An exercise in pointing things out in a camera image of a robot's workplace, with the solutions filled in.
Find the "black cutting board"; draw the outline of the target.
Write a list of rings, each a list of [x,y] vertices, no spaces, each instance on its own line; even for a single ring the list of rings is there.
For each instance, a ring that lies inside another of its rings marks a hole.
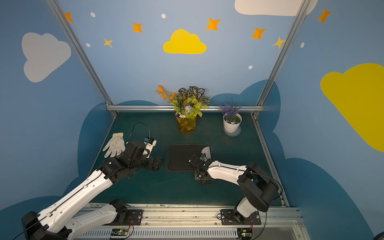
[[[188,164],[189,158],[196,154],[201,156],[201,150],[208,145],[171,145],[167,148],[166,170],[172,173],[193,173],[194,169]]]

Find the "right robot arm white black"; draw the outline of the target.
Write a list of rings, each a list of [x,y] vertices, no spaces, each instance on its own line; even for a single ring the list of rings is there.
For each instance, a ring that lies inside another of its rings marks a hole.
[[[234,210],[234,215],[239,220],[249,218],[257,211],[266,213],[282,190],[281,184],[269,177],[255,163],[234,166],[193,155],[189,158],[188,164],[194,169],[202,185],[212,180],[223,180],[240,187],[245,197]]]

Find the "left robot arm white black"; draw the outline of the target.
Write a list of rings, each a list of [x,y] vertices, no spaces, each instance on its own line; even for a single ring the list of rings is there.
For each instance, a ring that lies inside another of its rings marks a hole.
[[[139,169],[157,172],[164,160],[139,153],[133,157],[120,154],[109,158],[81,184],[39,213],[29,212],[22,218],[24,235],[28,240],[73,240],[99,226],[125,222],[127,208],[120,201],[112,201],[100,210],[76,217],[85,205],[122,179],[131,177]]]

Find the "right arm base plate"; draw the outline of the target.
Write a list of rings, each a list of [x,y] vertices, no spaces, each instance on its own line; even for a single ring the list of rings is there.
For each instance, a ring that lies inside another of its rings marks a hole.
[[[232,225],[261,225],[261,216],[259,211],[252,213],[249,217],[243,217],[236,210],[221,209],[216,215],[217,219],[221,221],[223,226]]]

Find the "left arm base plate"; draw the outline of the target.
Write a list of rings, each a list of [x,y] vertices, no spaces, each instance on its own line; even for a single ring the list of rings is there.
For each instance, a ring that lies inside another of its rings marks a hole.
[[[127,209],[118,212],[116,218],[107,226],[140,226],[143,218],[143,210]]]

